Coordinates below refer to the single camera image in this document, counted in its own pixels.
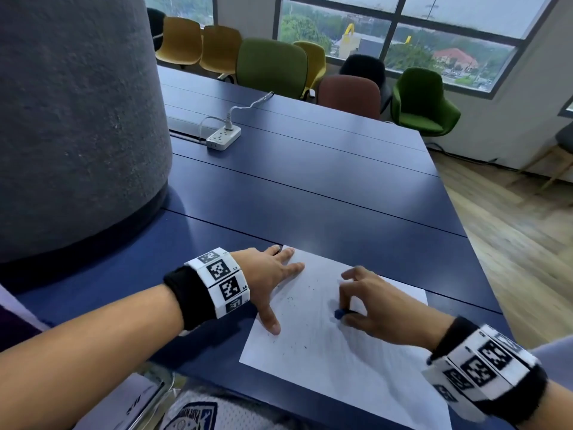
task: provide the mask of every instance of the red roof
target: red roof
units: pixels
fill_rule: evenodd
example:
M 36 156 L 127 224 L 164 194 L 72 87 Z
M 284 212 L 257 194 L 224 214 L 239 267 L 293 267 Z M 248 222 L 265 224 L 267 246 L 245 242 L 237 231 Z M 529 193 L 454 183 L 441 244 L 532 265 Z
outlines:
M 467 55 L 458 48 L 448 48 L 445 50 L 435 51 L 434 58 L 447 57 L 449 59 L 457 59 L 458 62 L 468 65 L 477 65 L 477 60 L 474 57 Z

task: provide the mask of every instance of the yellow chair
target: yellow chair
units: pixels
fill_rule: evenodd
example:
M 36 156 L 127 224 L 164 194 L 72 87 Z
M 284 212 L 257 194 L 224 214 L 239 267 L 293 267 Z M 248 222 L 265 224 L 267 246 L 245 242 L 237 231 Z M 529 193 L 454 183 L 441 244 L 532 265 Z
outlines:
M 301 47 L 308 58 L 308 73 L 306 74 L 306 86 L 303 92 L 303 97 L 306 98 L 310 89 L 313 89 L 326 73 L 326 54 L 324 48 L 316 43 L 297 41 L 295 45 Z
M 163 21 L 163 44 L 155 56 L 167 63 L 194 65 L 201 59 L 201 26 L 187 18 L 166 16 Z
M 241 34 L 234 28 L 205 26 L 203 56 L 199 64 L 211 72 L 234 74 L 237 70 L 237 56 L 242 41 Z

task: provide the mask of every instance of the power plug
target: power plug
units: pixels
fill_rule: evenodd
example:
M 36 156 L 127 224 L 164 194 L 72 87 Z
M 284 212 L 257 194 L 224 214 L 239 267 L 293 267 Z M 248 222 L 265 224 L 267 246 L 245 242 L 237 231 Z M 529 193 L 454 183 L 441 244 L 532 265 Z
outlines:
M 207 148 L 225 151 L 241 135 L 241 129 L 233 125 L 233 129 L 219 128 L 211 136 L 207 137 Z

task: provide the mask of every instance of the table surface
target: table surface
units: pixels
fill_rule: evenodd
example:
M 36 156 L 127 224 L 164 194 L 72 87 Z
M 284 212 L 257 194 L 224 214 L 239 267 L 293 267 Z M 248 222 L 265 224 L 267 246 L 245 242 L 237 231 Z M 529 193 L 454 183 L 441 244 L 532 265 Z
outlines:
M 263 92 L 159 67 L 170 114 L 224 117 Z M 274 96 L 233 113 L 227 151 L 172 139 L 170 191 L 154 222 L 83 271 L 19 298 L 62 323 L 161 282 L 213 247 L 286 244 L 426 289 L 428 304 L 511 336 L 443 184 L 416 131 Z M 256 313 L 244 305 L 161 349 L 154 360 L 336 429 L 404 428 L 243 365 Z M 477 426 L 452 414 L 455 429 Z

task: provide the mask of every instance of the pink chair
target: pink chair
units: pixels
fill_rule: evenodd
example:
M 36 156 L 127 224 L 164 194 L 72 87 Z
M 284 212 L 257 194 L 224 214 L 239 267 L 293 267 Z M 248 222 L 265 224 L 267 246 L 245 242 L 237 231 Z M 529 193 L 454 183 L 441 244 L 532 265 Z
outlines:
M 318 86 L 316 102 L 354 115 L 380 118 L 380 89 L 371 79 L 348 75 L 324 77 Z

